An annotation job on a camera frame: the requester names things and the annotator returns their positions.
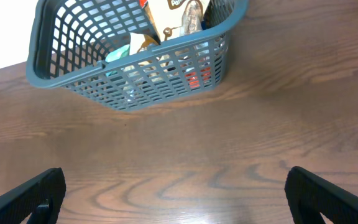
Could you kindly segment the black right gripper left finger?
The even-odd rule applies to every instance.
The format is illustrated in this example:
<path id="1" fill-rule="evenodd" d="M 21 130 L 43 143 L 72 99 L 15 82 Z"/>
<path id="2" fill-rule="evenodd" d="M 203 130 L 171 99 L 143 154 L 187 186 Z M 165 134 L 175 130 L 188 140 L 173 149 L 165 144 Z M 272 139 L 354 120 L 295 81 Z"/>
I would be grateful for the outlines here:
<path id="1" fill-rule="evenodd" d="M 62 169 L 48 169 L 0 196 L 0 223 L 55 224 L 65 192 Z"/>

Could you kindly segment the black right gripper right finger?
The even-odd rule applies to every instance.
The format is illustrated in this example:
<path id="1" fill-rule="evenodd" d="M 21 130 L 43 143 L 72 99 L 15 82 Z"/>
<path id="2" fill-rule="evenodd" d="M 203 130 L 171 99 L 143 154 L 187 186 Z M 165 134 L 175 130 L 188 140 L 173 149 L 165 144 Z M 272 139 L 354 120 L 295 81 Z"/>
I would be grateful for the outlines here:
<path id="1" fill-rule="evenodd" d="M 358 197 L 295 166 L 287 175 L 285 195 L 296 224 L 358 223 Z"/>

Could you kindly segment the grey plastic lattice basket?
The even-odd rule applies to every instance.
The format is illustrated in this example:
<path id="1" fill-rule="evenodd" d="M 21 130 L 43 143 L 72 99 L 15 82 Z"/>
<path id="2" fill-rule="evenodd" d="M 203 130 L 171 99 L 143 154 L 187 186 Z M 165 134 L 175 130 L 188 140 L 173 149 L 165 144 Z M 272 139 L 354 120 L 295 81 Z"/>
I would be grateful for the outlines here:
<path id="1" fill-rule="evenodd" d="M 37 3 L 26 76 L 37 88 L 65 88 L 114 110 L 133 111 L 217 86 L 226 70 L 229 37 L 247 1 L 212 0 L 203 30 L 161 42 L 139 1 Z M 130 33 L 159 45 L 107 63 Z"/>

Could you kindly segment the teal snack packet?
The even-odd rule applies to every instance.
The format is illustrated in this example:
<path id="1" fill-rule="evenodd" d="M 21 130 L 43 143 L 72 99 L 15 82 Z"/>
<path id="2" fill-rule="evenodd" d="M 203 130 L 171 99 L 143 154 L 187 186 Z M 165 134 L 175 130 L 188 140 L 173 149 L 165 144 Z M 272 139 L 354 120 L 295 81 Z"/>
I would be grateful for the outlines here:
<path id="1" fill-rule="evenodd" d="M 130 52 L 130 45 L 124 45 L 113 52 L 110 52 L 107 57 L 105 58 L 105 62 L 110 63 L 121 58 L 129 56 Z"/>

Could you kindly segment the beige PanBee snack bag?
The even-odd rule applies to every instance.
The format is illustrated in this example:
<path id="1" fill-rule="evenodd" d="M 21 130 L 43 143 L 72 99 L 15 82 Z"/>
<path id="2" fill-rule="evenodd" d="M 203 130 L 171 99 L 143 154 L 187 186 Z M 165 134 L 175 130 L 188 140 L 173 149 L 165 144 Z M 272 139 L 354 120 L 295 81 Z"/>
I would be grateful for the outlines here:
<path id="1" fill-rule="evenodd" d="M 129 55 L 134 55 L 147 50 L 150 45 L 159 45 L 159 43 L 147 34 L 130 33 Z"/>

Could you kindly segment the beige cookie bag with barcode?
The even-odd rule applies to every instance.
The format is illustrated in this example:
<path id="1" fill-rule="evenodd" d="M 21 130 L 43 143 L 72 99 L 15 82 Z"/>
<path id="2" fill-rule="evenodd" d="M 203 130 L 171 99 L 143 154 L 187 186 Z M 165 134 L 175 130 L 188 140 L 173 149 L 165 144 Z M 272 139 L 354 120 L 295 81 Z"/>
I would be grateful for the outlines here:
<path id="1" fill-rule="evenodd" d="M 148 0 L 145 11 L 161 42 L 203 30 L 210 0 Z"/>

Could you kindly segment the orange cracker sleeve package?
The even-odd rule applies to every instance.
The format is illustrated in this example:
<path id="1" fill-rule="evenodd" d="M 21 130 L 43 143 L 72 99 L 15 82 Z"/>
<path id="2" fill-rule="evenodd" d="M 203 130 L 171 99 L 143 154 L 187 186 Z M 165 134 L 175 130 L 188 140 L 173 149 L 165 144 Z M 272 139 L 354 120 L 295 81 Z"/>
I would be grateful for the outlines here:
<path id="1" fill-rule="evenodd" d="M 148 0 L 139 0 L 139 4 L 141 6 L 141 8 L 145 8 L 148 4 Z"/>

